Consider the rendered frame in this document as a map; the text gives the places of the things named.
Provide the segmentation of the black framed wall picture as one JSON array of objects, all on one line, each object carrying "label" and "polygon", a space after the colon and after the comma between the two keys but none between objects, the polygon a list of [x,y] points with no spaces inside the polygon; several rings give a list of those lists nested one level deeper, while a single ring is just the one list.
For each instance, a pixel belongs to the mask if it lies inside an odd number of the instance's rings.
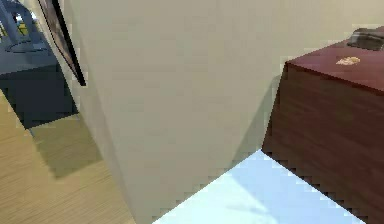
[{"label": "black framed wall picture", "polygon": [[59,0],[37,0],[42,10],[49,32],[59,53],[76,77],[81,86],[86,85],[86,80],[81,70],[75,48],[59,4]]}]

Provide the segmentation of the grey blue chair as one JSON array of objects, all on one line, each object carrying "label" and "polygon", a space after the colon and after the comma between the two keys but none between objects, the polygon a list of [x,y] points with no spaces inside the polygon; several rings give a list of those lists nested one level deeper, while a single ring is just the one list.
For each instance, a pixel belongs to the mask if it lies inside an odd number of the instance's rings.
[{"label": "grey blue chair", "polygon": [[19,0],[0,0],[0,22],[3,24],[12,44],[20,41],[17,15],[21,16],[26,25],[31,42],[38,44],[41,40],[40,33],[33,23],[31,12]]}]

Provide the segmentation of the dark grey flat object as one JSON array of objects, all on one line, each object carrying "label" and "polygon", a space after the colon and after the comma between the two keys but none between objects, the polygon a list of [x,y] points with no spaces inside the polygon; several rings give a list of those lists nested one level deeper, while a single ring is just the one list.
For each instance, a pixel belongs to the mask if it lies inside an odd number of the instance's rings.
[{"label": "dark grey flat object", "polygon": [[384,31],[359,28],[352,33],[347,45],[366,50],[382,51],[384,49]]}]

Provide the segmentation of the dark brown wooden cabinet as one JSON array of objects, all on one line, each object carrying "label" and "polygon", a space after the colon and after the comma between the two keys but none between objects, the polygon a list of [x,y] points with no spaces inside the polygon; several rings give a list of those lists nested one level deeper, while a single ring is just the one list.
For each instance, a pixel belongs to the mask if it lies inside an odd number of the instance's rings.
[{"label": "dark brown wooden cabinet", "polygon": [[[348,39],[285,63],[262,150],[365,224],[384,224],[384,49]],[[345,57],[360,62],[337,65]]]}]

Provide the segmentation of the small tan lump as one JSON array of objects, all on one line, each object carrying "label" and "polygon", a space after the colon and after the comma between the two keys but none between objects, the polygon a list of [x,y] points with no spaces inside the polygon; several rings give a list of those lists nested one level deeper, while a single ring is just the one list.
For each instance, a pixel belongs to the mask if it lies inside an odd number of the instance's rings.
[{"label": "small tan lump", "polygon": [[340,59],[337,62],[337,65],[349,66],[349,65],[357,64],[359,62],[360,62],[360,59],[358,57],[345,57],[345,58]]}]

